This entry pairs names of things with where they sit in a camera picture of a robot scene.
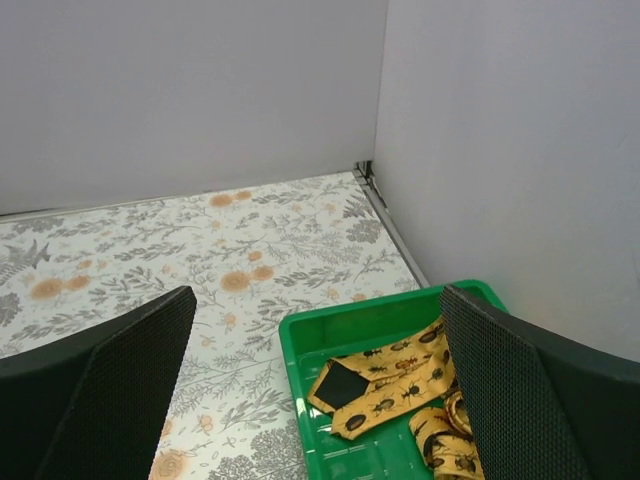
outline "gray wall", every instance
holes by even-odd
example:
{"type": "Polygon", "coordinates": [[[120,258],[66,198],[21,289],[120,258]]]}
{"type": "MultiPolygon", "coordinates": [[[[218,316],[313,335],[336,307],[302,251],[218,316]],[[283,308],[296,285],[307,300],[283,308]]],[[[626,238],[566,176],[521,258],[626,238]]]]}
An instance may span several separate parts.
{"type": "Polygon", "coordinates": [[[640,360],[640,3],[390,0],[375,168],[432,284],[640,360]]]}
{"type": "Polygon", "coordinates": [[[387,0],[3,0],[0,214],[350,169],[387,0]]]}

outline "white panel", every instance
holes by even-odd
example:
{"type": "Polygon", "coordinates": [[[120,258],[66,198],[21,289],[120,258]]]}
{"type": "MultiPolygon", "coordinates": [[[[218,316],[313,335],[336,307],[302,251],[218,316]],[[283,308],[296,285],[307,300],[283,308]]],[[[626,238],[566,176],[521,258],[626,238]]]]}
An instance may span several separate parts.
{"type": "Polygon", "coordinates": [[[386,4],[0,2],[0,213],[370,159],[386,4]]]}
{"type": "Polygon", "coordinates": [[[375,163],[430,283],[640,360],[640,3],[391,0],[375,163]]]}

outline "table surface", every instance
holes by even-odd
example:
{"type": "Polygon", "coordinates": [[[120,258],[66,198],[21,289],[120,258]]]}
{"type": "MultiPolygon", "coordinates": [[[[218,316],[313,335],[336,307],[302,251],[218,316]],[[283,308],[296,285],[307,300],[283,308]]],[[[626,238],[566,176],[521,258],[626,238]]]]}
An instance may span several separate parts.
{"type": "Polygon", "coordinates": [[[306,479],[280,320],[417,288],[351,173],[26,218],[0,223],[0,357],[185,284],[153,480],[306,479]]]}

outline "insect print fabric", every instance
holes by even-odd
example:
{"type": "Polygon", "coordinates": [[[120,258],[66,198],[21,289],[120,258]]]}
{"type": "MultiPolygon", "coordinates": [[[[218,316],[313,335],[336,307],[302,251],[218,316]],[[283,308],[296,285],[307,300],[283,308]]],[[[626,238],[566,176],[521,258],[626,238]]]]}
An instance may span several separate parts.
{"type": "Polygon", "coordinates": [[[307,400],[353,440],[445,393],[455,378],[442,318],[398,342],[331,358],[307,400]]]}
{"type": "Polygon", "coordinates": [[[435,480],[484,479],[459,389],[447,392],[444,408],[426,407],[416,413],[409,428],[435,480]]]}

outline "green plastic bin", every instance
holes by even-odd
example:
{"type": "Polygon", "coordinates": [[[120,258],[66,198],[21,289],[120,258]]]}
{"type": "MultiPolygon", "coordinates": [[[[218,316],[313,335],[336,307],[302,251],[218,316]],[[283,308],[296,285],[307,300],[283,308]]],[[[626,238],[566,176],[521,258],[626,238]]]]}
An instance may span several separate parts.
{"type": "MultiPolygon", "coordinates": [[[[464,280],[455,285],[506,311],[485,283],[464,280]]],[[[413,412],[350,441],[329,435],[331,417],[309,405],[306,396],[328,358],[396,342],[430,325],[440,314],[442,289],[323,308],[282,321],[280,340],[310,480],[433,479],[409,431],[413,412]]]]}

